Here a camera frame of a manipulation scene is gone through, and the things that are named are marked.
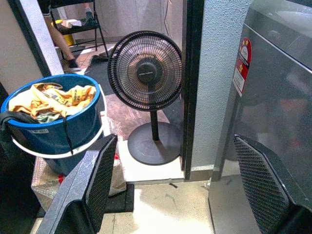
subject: bucket handle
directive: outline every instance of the bucket handle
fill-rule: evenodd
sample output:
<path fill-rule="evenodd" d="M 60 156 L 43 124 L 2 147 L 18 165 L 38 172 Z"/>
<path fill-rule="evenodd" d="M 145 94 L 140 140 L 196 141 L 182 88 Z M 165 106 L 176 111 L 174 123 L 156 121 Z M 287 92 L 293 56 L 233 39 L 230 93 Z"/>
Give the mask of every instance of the bucket handle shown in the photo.
<path fill-rule="evenodd" d="M 105 98 L 105 95 L 104 95 L 104 92 L 102 90 L 102 87 L 101 85 L 99 84 L 99 89 L 100 89 L 100 92 L 102 94 L 102 98 L 103 98 L 103 102 L 104 102 L 104 108 L 105 110 L 103 111 L 104 112 L 104 115 L 106 116 L 106 113 L 107 113 L 107 105 L 106 105 L 106 98 Z M 18 146 L 21 150 L 33 155 L 33 156 L 37 156 L 37 157 L 42 157 L 42 158 L 48 158 L 48 159 L 58 159 L 58 158 L 65 158 L 65 157 L 71 157 L 73 155 L 76 155 L 76 154 L 79 154 L 83 151 L 85 151 L 86 149 L 88 149 L 98 138 L 99 136 L 104 132 L 104 126 L 103 124 L 101 125 L 99 131 L 97 132 L 97 134 L 86 144 L 84 145 L 81 145 L 75 149 L 73 149 L 73 154 L 68 151 L 67 153 L 63 153 L 63 154 L 58 154 L 58 155 L 47 155 L 47 154 L 42 154 L 42 153 L 38 153 L 38 152 L 35 152 L 35 151 L 32 151 L 30 149 L 27 149 L 26 147 L 22 146 L 21 144 L 19 144 L 17 142 L 17 140 L 14 139 L 14 137 L 12 137 L 12 141 L 14 144 L 16 144 L 16 146 Z"/>

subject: blue bucket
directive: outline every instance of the blue bucket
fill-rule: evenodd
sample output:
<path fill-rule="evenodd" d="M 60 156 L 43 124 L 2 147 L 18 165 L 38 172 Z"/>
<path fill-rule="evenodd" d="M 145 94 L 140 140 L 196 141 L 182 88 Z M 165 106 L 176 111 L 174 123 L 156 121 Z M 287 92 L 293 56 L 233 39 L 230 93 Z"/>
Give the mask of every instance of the blue bucket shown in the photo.
<path fill-rule="evenodd" d="M 17 94 L 30 89 L 33 84 L 48 82 L 58 83 L 63 86 L 64 90 L 69 90 L 76 85 L 93 85 L 97 90 L 88 106 L 67 118 L 67 133 L 72 142 L 74 155 L 72 156 L 70 152 L 62 119 L 43 124 L 21 123 L 15 120 L 10 120 L 8 123 L 12 132 L 18 131 L 28 140 L 26 148 L 19 139 L 13 139 L 17 146 L 27 153 L 43 157 L 52 170 L 67 175 L 82 159 L 86 149 L 102 136 L 100 109 L 97 105 L 101 91 L 95 80 L 76 74 L 50 76 L 35 80 L 12 93 L 2 104 L 1 112 L 8 109 L 10 99 Z"/>

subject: red sticker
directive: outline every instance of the red sticker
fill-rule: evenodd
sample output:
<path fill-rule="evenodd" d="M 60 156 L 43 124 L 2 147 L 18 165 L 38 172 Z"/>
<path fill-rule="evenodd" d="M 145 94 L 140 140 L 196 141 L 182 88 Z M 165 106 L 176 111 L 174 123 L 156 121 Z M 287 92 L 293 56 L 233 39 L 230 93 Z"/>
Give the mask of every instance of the red sticker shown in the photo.
<path fill-rule="evenodd" d="M 252 43 L 249 38 L 244 38 L 239 45 L 235 71 L 233 75 L 233 84 L 240 96 L 242 96 L 247 75 L 252 62 Z"/>

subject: yellow cloth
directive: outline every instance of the yellow cloth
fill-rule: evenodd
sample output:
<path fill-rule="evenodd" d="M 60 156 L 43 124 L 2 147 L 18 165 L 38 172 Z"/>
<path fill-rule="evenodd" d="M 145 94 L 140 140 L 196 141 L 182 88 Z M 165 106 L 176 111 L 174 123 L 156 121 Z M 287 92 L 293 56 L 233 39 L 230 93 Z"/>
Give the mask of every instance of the yellow cloth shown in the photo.
<path fill-rule="evenodd" d="M 41 111 L 60 113 L 62 117 L 74 115 L 86 107 L 96 93 L 94 86 L 79 85 L 65 92 L 55 83 L 38 83 L 9 101 L 9 111 L 25 112 L 36 118 Z"/>

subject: fan pole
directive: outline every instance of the fan pole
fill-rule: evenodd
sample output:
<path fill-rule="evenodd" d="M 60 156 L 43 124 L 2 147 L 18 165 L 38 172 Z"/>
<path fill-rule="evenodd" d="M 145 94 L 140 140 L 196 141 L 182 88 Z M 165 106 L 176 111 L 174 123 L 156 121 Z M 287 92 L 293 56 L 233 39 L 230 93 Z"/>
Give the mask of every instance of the fan pole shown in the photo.
<path fill-rule="evenodd" d="M 153 140 L 157 141 L 157 140 L 159 140 L 157 111 L 151 111 L 150 113 L 151 113 L 151 125 L 152 125 Z"/>

